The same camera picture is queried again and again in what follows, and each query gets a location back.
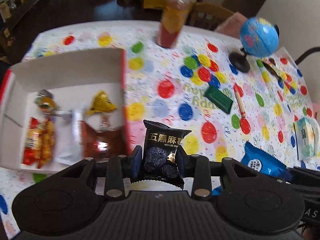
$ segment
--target black snack package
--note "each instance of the black snack package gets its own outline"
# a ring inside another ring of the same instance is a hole
[[[170,128],[148,120],[143,123],[147,132],[140,172],[135,181],[159,180],[183,189],[184,181],[178,172],[175,154],[181,140],[191,131]]]

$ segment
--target green chalkboard eraser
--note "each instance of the green chalkboard eraser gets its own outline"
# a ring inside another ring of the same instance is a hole
[[[209,86],[204,96],[226,114],[230,114],[233,101],[215,86]]]

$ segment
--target table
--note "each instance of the table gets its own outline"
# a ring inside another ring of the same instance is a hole
[[[158,26],[158,22],[108,21],[49,30],[37,36],[23,60],[96,47],[125,49],[125,103],[130,148],[143,145],[145,127],[142,120],[149,119],[192,130],[181,142],[188,154],[202,154],[212,161],[221,161],[226,156],[241,160],[244,143],[248,140],[289,167],[320,169],[318,157],[309,162],[296,160],[293,121],[305,115],[312,116],[313,109],[302,74],[284,48],[270,58],[295,89],[294,94],[264,67],[259,68],[254,57],[248,57],[251,65],[248,73],[238,72],[230,65],[228,54],[239,51],[239,40],[185,26],[176,47],[163,49],[154,42]],[[234,100],[229,115],[204,98],[208,83],[219,87]],[[233,92],[235,85],[243,94],[250,130],[240,125],[241,116]],[[11,214],[15,195],[45,176],[0,168],[0,213],[10,238],[19,231]],[[185,189],[189,192],[192,181],[185,179]],[[212,177],[212,187],[219,184],[219,179]],[[102,194],[103,185],[103,180],[99,180],[96,192]],[[156,181],[134,184],[126,181],[125,189],[126,192],[130,189],[178,190]]]

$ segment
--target plastic bottle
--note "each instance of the plastic bottle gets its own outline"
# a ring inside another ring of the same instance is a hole
[[[167,0],[163,10],[157,43],[163,48],[175,44],[189,13],[190,0]]]

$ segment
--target chair backrest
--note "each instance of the chair backrest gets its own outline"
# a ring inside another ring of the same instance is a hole
[[[216,4],[196,3],[193,6],[189,25],[207,30],[214,30],[220,23],[233,14],[232,11]]]

